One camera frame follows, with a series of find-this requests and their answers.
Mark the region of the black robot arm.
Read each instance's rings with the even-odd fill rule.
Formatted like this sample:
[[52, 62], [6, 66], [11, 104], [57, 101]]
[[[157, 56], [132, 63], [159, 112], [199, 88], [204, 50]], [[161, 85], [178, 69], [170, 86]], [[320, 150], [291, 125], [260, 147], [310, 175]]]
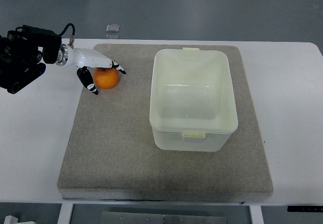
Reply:
[[1, 37], [1, 88], [15, 94], [40, 77], [47, 64], [60, 66], [67, 62], [68, 50], [62, 45], [62, 35], [75, 26], [69, 23], [59, 34], [51, 30], [23, 25]]

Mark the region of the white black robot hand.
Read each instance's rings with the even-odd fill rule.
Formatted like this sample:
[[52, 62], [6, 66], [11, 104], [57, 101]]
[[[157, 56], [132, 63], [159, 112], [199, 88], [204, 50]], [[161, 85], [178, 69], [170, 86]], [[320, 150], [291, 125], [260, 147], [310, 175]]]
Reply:
[[114, 60], [108, 58], [101, 52], [93, 49], [83, 49], [83, 48], [71, 48], [65, 45], [65, 54], [63, 63], [66, 66], [76, 65], [78, 67], [77, 76], [88, 91], [95, 95], [98, 95], [98, 90], [94, 83], [94, 79], [88, 68], [105, 68], [105, 69], [116, 69], [122, 74], [126, 74], [126, 71], [116, 63]]

